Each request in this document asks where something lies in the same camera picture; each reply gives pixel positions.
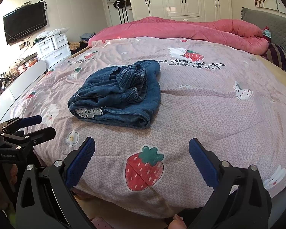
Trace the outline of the right hand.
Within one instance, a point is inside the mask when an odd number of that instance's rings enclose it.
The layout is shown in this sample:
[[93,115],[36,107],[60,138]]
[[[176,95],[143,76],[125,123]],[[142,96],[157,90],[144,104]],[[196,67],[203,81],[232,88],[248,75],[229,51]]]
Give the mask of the right hand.
[[175,214],[173,221],[171,221],[168,226],[168,229],[187,229],[187,226],[183,221],[183,218]]

